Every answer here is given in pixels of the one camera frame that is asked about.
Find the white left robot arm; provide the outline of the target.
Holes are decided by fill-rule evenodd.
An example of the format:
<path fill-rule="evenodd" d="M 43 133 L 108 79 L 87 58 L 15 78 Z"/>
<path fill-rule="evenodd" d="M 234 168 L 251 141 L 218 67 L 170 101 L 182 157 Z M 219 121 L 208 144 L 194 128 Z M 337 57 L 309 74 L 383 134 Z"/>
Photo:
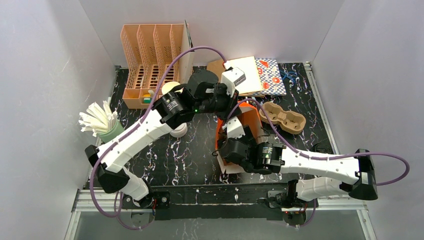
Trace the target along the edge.
<path fill-rule="evenodd" d="M 220 79 L 208 70 L 195 72 L 187 83 L 164 93 L 142 119 L 113 140 L 99 147 L 89 145 L 84 151 L 90 164 L 97 166 L 92 172 L 102 189 L 120 191 L 139 203 L 152 197 L 147 181 L 129 172 L 126 163 L 156 139 L 192 121 L 195 114 L 214 113 L 223 121 L 238 114 L 233 109 L 239 95 L 236 86 L 245 79 L 237 67 L 224 71 Z"/>

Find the brown pulp cup carrier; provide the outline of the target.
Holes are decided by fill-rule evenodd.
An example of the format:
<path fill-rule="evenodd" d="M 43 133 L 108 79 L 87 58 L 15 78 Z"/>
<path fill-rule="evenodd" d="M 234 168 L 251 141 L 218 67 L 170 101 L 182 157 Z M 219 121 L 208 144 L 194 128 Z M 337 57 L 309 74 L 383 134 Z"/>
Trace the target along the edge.
<path fill-rule="evenodd" d="M 306 118 L 302 114 L 291 110 L 283 110 L 276 103 L 265 102 L 262 108 L 264 111 L 258 110 L 260 120 L 264 123 L 272 123 L 275 126 L 279 126 L 287 133 L 298 135 L 306 125 Z"/>

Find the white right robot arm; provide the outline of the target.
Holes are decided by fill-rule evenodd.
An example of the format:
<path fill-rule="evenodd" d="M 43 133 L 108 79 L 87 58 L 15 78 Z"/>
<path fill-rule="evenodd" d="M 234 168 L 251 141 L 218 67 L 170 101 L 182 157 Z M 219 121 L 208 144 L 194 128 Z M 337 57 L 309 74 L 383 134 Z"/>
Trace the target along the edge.
<path fill-rule="evenodd" d="M 298 153 L 281 143 L 228 138 L 218 141 L 218 155 L 247 173 L 301 173 L 314 179 L 291 180 L 277 199 L 282 205 L 310 202 L 320 197 L 349 195 L 358 200 L 378 199 L 374 163 L 362 151 L 357 157 L 319 152 Z"/>

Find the orange paper bag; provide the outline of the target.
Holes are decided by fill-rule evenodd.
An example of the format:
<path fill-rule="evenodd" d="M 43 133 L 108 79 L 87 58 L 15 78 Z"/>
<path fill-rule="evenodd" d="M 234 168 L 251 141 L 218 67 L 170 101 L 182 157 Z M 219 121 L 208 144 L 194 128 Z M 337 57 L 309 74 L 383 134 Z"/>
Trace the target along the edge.
<path fill-rule="evenodd" d="M 241 114 L 230 118 L 226 123 L 220 119 L 218 120 L 215 131 L 216 151 L 222 146 L 222 141 L 227 137 L 243 141 L 252 139 L 254 143 L 257 143 L 259 136 L 264 133 L 262 122 L 255 106 L 242 102 L 239 105 L 239 109 Z"/>

